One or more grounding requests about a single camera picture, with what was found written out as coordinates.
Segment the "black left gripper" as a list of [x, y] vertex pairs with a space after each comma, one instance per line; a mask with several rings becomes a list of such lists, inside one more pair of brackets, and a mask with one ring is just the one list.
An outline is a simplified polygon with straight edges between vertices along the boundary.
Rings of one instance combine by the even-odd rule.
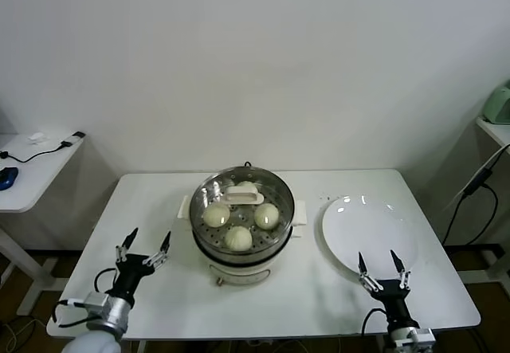
[[154, 268], [159, 268], [168, 258], [170, 248], [171, 231], [167, 233], [157, 253], [148, 256], [128, 253], [136, 238], [139, 228], [136, 227], [123, 240], [121, 245], [116, 246], [116, 267], [119, 270], [113, 285], [114, 296], [133, 296], [139, 286], [139, 282], [154, 273]]

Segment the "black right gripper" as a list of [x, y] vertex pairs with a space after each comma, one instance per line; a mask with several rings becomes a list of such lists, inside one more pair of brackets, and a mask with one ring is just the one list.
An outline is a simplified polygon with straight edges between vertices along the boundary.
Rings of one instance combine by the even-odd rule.
[[410, 312], [405, 299], [410, 292], [410, 270], [406, 269], [402, 259], [392, 249], [390, 251], [398, 279], [380, 280], [371, 277], [363, 255], [358, 252], [359, 282], [371, 294], [371, 297], [382, 303], [389, 322], [409, 322]]

